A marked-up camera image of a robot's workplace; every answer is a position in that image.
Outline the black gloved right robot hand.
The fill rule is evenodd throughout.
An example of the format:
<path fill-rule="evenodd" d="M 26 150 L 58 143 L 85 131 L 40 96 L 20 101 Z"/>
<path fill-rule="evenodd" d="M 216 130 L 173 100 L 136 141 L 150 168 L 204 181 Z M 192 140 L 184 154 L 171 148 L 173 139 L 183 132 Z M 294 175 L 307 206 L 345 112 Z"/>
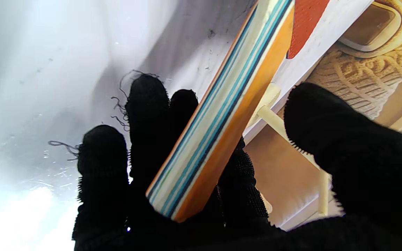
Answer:
<path fill-rule="evenodd" d="M 242 138 L 201 213 L 176 223 L 155 212 L 145 191 L 197 106 L 192 90 L 169 98 L 158 78 L 143 74 L 125 105 L 130 151 L 106 124 L 83 136 L 75 251 L 402 251 L 402 134 L 308 82 L 290 92 L 284 126 L 331 175 L 343 216 L 289 231 L 271 225 Z"/>

